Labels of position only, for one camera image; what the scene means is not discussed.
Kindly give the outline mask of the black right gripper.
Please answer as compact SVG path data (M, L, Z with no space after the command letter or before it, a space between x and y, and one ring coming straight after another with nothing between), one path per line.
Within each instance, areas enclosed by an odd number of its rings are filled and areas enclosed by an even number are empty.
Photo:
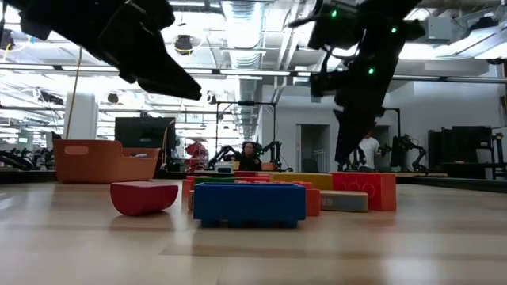
M344 110L334 110L339 129L334 160L344 165L359 147L362 165L374 165L379 141L371 136L375 116L385 113L383 101L401 52L400 24L373 24L362 29L358 53L348 60L345 70L329 72L323 66L310 77L311 96L334 94Z

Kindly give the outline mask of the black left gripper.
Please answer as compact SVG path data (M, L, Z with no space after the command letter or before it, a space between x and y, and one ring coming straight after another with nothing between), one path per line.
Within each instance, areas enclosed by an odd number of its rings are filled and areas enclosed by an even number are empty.
M166 0L82 0L94 53L148 93L198 101L201 87L166 52L162 30L175 21Z

